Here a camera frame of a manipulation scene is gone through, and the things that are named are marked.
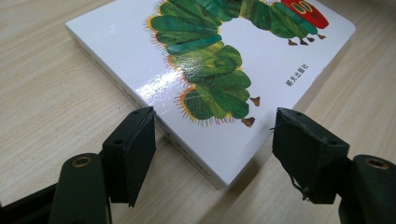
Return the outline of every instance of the caterpillar illustration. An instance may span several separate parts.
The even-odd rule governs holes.
[[[301,45],[315,39],[329,23],[312,5],[299,0],[281,0],[265,4],[259,0],[167,0],[158,5],[158,14],[147,21],[153,39],[165,49],[167,61],[181,71],[188,88],[179,97],[184,115],[200,123],[213,120],[247,119],[248,99],[260,104],[260,97],[251,98],[247,88],[251,81],[242,69],[237,49],[225,45],[219,27],[234,18],[245,18],[259,29],[287,38],[289,45]]]

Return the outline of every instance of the wooden table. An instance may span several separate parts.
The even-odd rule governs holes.
[[[57,182],[68,158],[99,152],[135,109],[75,47],[64,23],[108,0],[0,0],[0,201]],[[321,0],[356,25],[344,55],[302,112],[350,145],[396,162],[396,1]],[[135,208],[115,223],[339,223],[335,205],[302,201],[271,141],[234,183],[215,188],[157,132]]]

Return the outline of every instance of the white book cover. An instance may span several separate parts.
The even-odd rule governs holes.
[[[314,0],[119,0],[66,28],[218,189],[355,31]]]

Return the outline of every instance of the book spine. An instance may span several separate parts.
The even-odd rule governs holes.
[[[66,25],[69,35],[75,41],[79,49],[96,64],[96,66],[105,74],[108,79],[117,86],[125,96],[137,107],[148,106],[131,88],[128,87],[115,73],[110,69],[86,44],[69,29]],[[172,130],[156,116],[155,124],[157,128],[171,141],[174,146],[206,177],[216,189],[222,189],[227,186],[221,178],[213,172]]]
[[[156,118],[157,127],[171,141],[171,143],[186,157],[201,174],[206,177],[215,186],[216,189],[222,189],[227,186],[221,178],[213,172],[177,135],[172,132],[160,118]]]

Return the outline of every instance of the black plastic part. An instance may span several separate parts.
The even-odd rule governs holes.
[[[359,155],[350,173],[367,224],[396,223],[396,165]]]
[[[0,207],[0,223],[48,223],[56,185],[51,185],[5,207]]]
[[[349,144],[303,113],[278,108],[273,152],[291,181],[312,203],[333,203],[333,183],[345,166]]]
[[[346,200],[341,200],[338,207],[341,224],[366,224],[363,211],[360,207],[351,206]]]
[[[154,110],[132,112],[103,143],[107,194],[112,203],[134,206],[156,150]]]
[[[111,223],[102,161],[86,153],[67,160],[53,198],[49,224]]]

